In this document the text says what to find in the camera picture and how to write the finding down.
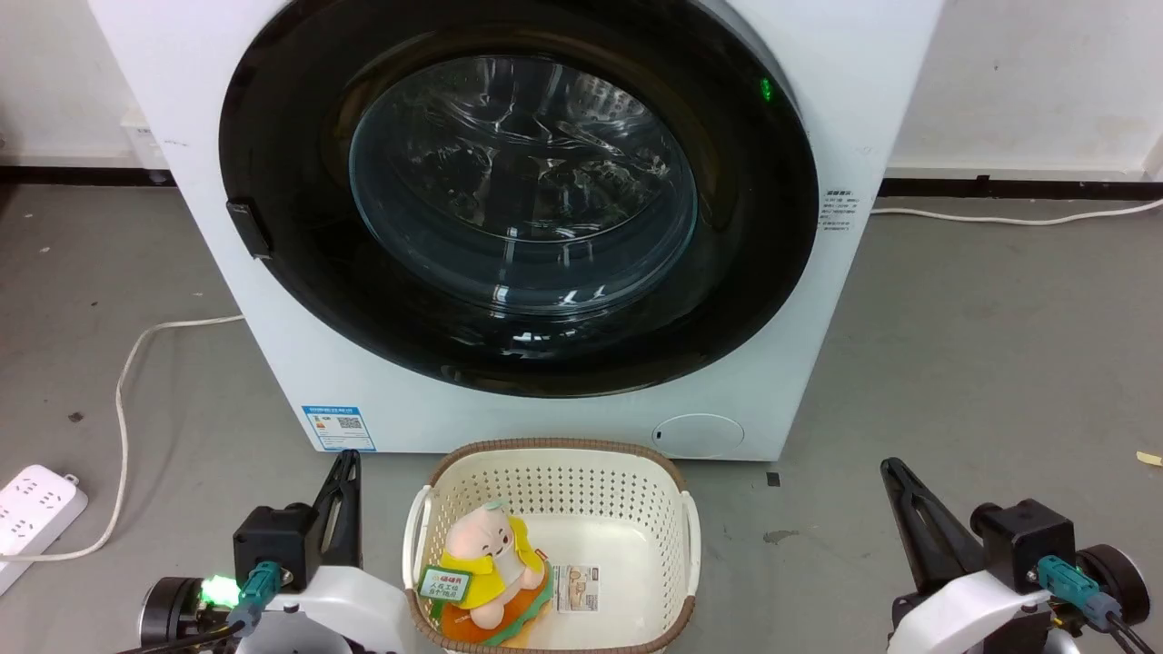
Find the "white power strip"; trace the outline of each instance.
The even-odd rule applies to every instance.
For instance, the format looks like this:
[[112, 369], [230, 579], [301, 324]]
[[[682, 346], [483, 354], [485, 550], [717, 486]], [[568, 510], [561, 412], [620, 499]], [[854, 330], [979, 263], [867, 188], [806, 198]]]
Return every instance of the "white power strip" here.
[[[0, 490], [0, 554], [41, 554], [88, 505], [77, 477], [29, 465]], [[0, 595], [31, 563], [0, 562]]]

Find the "basket handle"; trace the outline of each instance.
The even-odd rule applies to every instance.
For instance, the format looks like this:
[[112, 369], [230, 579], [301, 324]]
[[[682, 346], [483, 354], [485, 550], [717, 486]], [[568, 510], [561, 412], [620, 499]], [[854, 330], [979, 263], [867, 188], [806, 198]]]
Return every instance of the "basket handle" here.
[[401, 556], [401, 577], [404, 589], [412, 590], [420, 577], [420, 548], [428, 539], [428, 517], [431, 513], [433, 488], [426, 485], [416, 493], [412, 500], [412, 509], [408, 510], [408, 523], [404, 527], [404, 555]]
[[688, 539], [686, 595], [694, 597], [694, 592], [699, 590], [699, 571], [702, 569], [702, 528], [699, 526], [699, 510], [694, 507], [694, 498], [687, 491], [683, 491], [683, 509]]

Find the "black cable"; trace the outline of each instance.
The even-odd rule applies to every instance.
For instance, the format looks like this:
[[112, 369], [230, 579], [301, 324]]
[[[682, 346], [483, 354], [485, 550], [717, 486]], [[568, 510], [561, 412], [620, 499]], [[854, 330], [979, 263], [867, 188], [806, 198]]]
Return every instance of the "black cable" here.
[[1135, 633], [1135, 630], [1130, 628], [1127, 623], [1123, 623], [1122, 618], [1115, 616], [1114, 613], [1107, 613], [1106, 619], [1114, 625], [1115, 630], [1122, 632], [1122, 635], [1127, 637], [1130, 642], [1134, 642], [1135, 647], [1137, 647], [1143, 654], [1155, 654], [1155, 651], [1147, 645], [1147, 641]]
[[206, 632], [204, 634], [192, 635], [190, 638], [183, 638], [170, 642], [163, 642], [160, 645], [149, 645], [149, 646], [137, 647], [135, 649], [124, 649], [122, 652], [117, 652], [117, 654], [164, 654], [166, 652], [179, 652], [181, 649], [186, 649], [195, 645], [206, 645], [209, 642], [215, 642], [219, 640], [230, 638], [231, 635], [241, 632], [242, 628], [245, 626], [247, 623], [238, 620], [228, 627], [214, 630], [212, 632]]
[[1127, 654], [1139, 654], [1129, 645], [1127, 645], [1127, 641], [1123, 640], [1121, 635], [1119, 635], [1118, 631], [1112, 631], [1111, 632], [1111, 638], [1113, 638], [1115, 645], [1118, 645], [1119, 648], [1122, 649], [1123, 652], [1126, 652]]

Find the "white washing machine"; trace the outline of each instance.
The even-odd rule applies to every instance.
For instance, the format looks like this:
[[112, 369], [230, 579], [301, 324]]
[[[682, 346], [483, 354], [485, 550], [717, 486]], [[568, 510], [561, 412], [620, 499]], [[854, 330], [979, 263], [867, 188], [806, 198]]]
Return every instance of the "white washing machine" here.
[[759, 461], [941, 9], [90, 1], [316, 449]]

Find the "black baseboard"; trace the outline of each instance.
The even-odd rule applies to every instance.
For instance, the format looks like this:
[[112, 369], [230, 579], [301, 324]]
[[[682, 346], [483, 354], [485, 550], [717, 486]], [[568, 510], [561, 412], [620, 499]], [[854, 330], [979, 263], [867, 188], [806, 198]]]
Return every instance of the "black baseboard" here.
[[169, 170], [0, 165], [0, 184], [65, 186], [176, 186]]
[[[174, 186], [169, 170], [136, 168], [0, 166], [0, 184]], [[882, 198], [1008, 198], [1040, 200], [1157, 200], [1160, 182], [1040, 182], [1023, 179], [900, 179], [880, 184]]]
[[1036, 200], [1136, 200], [1163, 198], [1160, 182], [1046, 182], [1027, 179], [897, 179], [880, 183], [880, 198], [997, 198]]

